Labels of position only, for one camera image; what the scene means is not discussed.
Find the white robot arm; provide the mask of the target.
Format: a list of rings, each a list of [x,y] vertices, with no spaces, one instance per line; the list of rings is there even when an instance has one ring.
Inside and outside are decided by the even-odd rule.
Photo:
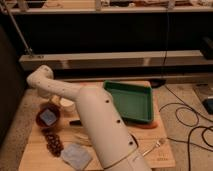
[[[116,110],[111,95],[103,88],[55,80],[47,65],[31,73],[27,83],[75,102],[81,123],[105,171],[152,171]]]

